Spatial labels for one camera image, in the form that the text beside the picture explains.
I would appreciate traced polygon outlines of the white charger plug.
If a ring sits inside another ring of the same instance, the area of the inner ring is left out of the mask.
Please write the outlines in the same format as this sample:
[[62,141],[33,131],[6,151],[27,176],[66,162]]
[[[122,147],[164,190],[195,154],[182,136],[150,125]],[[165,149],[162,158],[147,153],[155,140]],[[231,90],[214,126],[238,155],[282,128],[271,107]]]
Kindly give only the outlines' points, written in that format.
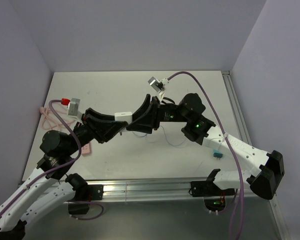
[[132,112],[116,112],[114,114],[114,120],[117,122],[127,122],[127,124],[131,124],[133,121],[133,114]]

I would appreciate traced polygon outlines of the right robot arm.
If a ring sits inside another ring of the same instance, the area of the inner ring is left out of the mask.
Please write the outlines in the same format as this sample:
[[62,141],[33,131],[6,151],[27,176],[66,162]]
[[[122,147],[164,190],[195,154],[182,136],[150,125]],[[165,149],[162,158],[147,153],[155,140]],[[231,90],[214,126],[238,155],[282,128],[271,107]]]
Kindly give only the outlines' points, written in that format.
[[126,129],[151,134],[161,123],[185,123],[181,132],[189,141],[220,151],[239,164],[240,169],[236,171],[211,172],[206,183],[210,194],[248,187],[258,197],[271,200],[285,174],[283,155],[276,150],[260,150],[222,131],[203,116],[205,109],[196,93],[186,94],[179,104],[162,104],[156,96],[147,94]]

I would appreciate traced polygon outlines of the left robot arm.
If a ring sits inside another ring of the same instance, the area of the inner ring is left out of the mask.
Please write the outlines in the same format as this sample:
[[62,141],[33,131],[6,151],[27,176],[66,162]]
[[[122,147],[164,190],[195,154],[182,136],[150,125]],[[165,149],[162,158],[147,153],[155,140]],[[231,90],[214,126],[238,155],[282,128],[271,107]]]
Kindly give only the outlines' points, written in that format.
[[21,240],[26,229],[64,202],[87,204],[88,183],[77,173],[68,174],[92,140],[105,143],[132,123],[131,112],[100,114],[88,109],[79,114],[74,129],[53,112],[69,133],[49,130],[42,139],[43,158],[24,183],[0,205],[0,240]]

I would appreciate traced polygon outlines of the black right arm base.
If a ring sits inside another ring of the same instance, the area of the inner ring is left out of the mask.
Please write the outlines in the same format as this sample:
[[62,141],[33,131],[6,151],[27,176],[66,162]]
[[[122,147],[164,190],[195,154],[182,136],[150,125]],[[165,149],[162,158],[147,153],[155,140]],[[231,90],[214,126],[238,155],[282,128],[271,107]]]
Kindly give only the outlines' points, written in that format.
[[190,189],[188,193],[196,197],[223,197],[223,196],[234,196],[234,188],[220,189],[212,181],[202,180],[202,181],[191,181]]

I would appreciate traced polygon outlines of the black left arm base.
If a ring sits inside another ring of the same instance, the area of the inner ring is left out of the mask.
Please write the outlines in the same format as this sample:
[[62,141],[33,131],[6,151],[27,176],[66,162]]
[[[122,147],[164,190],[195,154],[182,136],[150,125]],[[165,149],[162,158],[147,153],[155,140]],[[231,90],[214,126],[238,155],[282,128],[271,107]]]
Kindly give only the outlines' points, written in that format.
[[68,202],[67,210],[71,217],[76,217],[81,220],[92,219],[92,217],[84,216],[94,206],[94,203],[102,200],[104,194],[104,186],[85,185],[75,191],[74,197]]

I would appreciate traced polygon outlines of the blue charger plug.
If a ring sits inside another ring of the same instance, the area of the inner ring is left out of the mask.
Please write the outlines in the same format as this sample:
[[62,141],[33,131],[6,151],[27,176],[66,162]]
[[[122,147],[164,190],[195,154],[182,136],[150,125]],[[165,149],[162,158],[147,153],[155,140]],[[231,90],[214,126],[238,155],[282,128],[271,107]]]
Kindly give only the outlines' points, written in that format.
[[223,157],[223,153],[218,151],[218,150],[213,150],[213,157],[216,158],[216,159],[221,159]]

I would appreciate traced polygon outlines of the pink power strip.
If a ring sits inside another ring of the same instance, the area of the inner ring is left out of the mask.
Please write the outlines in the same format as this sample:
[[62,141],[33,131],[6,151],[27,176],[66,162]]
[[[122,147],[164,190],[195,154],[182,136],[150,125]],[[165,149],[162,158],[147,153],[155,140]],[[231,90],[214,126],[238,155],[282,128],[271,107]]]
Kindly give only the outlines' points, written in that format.
[[92,153],[91,143],[87,143],[81,147],[81,155],[89,156]]

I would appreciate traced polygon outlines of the aluminium table rail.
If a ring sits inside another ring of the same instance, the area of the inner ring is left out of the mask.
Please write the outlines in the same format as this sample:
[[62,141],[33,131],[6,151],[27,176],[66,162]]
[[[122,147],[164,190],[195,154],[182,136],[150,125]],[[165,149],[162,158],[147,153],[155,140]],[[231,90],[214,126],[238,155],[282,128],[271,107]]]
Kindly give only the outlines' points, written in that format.
[[[191,91],[187,94],[199,95],[205,106],[202,113],[205,118],[213,121],[222,131],[248,145],[268,153],[275,151],[260,149],[252,144],[228,71],[190,73],[161,71],[160,75],[167,78],[169,83],[182,83],[186,79],[197,76],[199,88],[205,90],[208,97],[204,97],[200,91]],[[162,122],[160,127],[167,123],[173,124],[179,133],[182,133],[181,129],[186,125],[184,122]],[[45,133],[50,130],[66,133],[60,128],[37,131],[25,167],[24,181],[44,157],[45,154],[40,146]],[[209,181],[209,175],[214,170],[234,172],[240,169],[233,157],[223,155],[222,158],[217,159],[213,157],[214,149],[192,142],[185,136],[185,140],[191,146],[185,152],[181,152],[177,145],[172,150],[167,150],[160,146],[150,147],[133,143],[130,137],[118,141],[118,136],[124,132],[129,132],[133,137],[138,138],[150,135],[124,128],[111,139],[116,140],[114,144],[110,144],[111,140],[105,143],[92,140],[91,154],[88,156],[81,154],[67,172],[79,174],[88,185],[103,185],[102,200],[118,198],[124,201],[155,201],[163,198],[169,200],[188,198],[192,197],[189,194],[192,181]],[[246,186],[234,190],[234,195],[224,197],[257,196]]]

